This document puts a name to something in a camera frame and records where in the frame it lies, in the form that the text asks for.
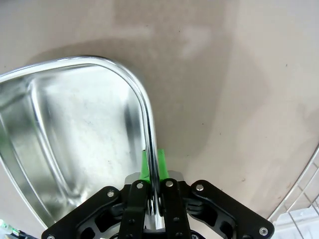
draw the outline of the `metal dish rack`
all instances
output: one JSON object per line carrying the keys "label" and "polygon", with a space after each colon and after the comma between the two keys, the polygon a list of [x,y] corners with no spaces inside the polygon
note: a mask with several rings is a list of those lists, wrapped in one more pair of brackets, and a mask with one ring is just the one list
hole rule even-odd
{"label": "metal dish rack", "polygon": [[319,145],[268,220],[275,226],[273,239],[319,238]]}

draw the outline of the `wire basket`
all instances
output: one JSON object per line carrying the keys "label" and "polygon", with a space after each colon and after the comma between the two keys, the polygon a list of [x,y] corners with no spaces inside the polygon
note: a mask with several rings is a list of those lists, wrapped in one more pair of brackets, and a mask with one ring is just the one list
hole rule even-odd
{"label": "wire basket", "polygon": [[288,194],[268,218],[273,239],[319,238],[319,145]]}

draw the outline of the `table surface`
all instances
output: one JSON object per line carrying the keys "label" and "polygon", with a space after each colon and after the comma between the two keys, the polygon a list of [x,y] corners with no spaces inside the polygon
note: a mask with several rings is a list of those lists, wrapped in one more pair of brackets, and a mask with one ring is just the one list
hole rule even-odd
{"label": "table surface", "polygon": [[137,69],[168,168],[267,217],[319,141],[318,13],[316,0],[3,0],[0,73],[74,55]]}

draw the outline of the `green object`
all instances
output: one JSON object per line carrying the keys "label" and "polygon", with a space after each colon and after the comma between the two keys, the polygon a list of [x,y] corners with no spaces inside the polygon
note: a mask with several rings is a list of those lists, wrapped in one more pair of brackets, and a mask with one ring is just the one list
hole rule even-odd
{"label": "green object", "polygon": [[[160,176],[159,180],[162,181],[166,178],[169,178],[168,171],[166,168],[164,149],[158,149],[158,159],[159,159],[159,176]],[[140,179],[150,183],[148,158],[146,156],[145,150],[143,150],[142,152],[142,169],[141,169]]]}

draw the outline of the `silver screw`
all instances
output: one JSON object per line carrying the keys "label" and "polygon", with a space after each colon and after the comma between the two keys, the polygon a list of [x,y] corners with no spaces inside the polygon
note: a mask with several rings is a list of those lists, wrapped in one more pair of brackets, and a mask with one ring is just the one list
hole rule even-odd
{"label": "silver screw", "polygon": [[197,184],[197,185],[196,185],[196,190],[197,190],[197,191],[203,191],[203,190],[204,190],[204,186],[201,185],[201,184]]}
{"label": "silver screw", "polygon": [[260,228],[259,234],[262,236],[266,236],[268,234],[268,229],[267,228]]}
{"label": "silver screw", "polygon": [[111,197],[113,197],[114,196],[114,192],[113,191],[110,191],[110,192],[108,192],[108,196],[111,198]]}
{"label": "silver screw", "polygon": [[137,187],[138,189],[141,189],[141,188],[143,187],[143,183],[138,183],[138,184],[136,185],[136,187]]}
{"label": "silver screw", "polygon": [[166,181],[165,185],[167,187],[171,187],[171,186],[173,186],[173,182],[172,181]]}

